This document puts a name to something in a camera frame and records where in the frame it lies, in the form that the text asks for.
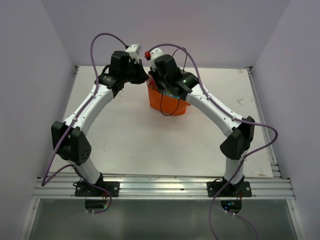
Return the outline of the green Fox's candy bag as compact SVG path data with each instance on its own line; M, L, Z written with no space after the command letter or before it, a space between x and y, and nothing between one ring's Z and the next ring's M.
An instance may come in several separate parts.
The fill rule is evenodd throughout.
M167 97L173 98L173 99L177 99L177 100L179 100L179 99L180 99L180 97L179 97L179 96L173 95L170 91L167 91L167 90L163 90L163 91L161 91L161 94L162 94L162 95L164 95L164 96L167 96Z

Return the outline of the orange paper bag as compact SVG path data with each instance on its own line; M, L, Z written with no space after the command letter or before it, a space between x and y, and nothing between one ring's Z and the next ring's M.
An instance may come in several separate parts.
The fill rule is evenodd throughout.
M186 113L187 107L190 106L190 104L186 101L183 101L181 99L175 99L171 98L165 95L161 94L161 91L168 91L162 86L159 86L158 83L156 83L157 72L154 70L148 71L149 78L153 78L155 81L155 84L157 86L157 89L151 89L147 85L148 89L148 99L149 99L149 105L151 108L161 112L163 116L181 116Z

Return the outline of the small pink snack packet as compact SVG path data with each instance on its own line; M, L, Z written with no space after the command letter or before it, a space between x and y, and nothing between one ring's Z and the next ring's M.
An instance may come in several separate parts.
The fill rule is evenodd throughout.
M148 86L150 89L153 89L153 90L157 89L157 85L156 85L156 83L155 83L155 81L154 81L154 79L153 79L152 77L150 77L150 78L148 79L148 81L147 81L147 86Z

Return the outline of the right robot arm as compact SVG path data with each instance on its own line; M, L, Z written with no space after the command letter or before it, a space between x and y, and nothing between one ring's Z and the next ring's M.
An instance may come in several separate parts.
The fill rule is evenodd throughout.
M168 91L172 96L196 107L213 121L226 137L219 147L226 157L222 189L227 196L235 196L241 190L240 182L244 179L244 167L240 163L251 146L255 129L253 125L238 122L236 119L251 123L255 120L251 116L243 118L217 98L211 97L206 89L201 88L193 73L183 71L177 66L173 56L152 52L149 59L149 74L157 88Z

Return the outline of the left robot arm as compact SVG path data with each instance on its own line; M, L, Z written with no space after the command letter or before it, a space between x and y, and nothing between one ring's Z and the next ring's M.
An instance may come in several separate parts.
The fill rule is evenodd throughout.
M115 51L110 64L94 81L90 93L80 106L63 122L51 126L54 153L71 164L88 183L86 190L92 196L103 193L101 173L91 160L92 147L87 134L92 123L124 88L126 83L140 85L148 79L139 53L131 45L126 50Z

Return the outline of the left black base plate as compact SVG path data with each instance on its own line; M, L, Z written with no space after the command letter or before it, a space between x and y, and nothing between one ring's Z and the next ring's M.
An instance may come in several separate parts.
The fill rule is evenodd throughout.
M90 186L84 181L77 181L72 184L75 187L74 195L76 197L118 197L120 191L120 182L103 181L98 186Z

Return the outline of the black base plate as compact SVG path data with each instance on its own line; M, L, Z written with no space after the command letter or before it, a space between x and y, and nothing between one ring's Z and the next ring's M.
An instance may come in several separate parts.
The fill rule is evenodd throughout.
M74 195L76 197L118 197L120 191L120 182L103 181L98 186L90 186L84 181L77 181L72 184L75 187Z
M217 193L218 198L249 198L253 196L249 181L242 179L237 184L229 183L226 187L223 187L226 183L227 181L224 178L208 181L206 183L208 196L213 198Z

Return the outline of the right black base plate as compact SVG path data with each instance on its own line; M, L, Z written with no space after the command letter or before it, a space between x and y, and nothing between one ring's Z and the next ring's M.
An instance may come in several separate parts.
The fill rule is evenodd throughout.
M249 181L242 179L237 184L229 183L226 187L223 187L226 183L227 181L224 178L208 181L206 183L208 196L213 198L217 193L218 198L249 198L253 196Z

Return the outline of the aluminium rail frame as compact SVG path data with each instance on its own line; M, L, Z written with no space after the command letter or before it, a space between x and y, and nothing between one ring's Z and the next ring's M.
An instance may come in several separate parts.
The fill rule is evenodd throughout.
M73 173L56 176L45 186L38 179L32 194L34 199L75 199ZM115 183L117 200L208 200L213 197L210 182L219 184L215 177L157 176L157 175L104 175L104 181ZM295 198L290 180L281 178L247 178L232 195L225 197L243 200L291 200Z

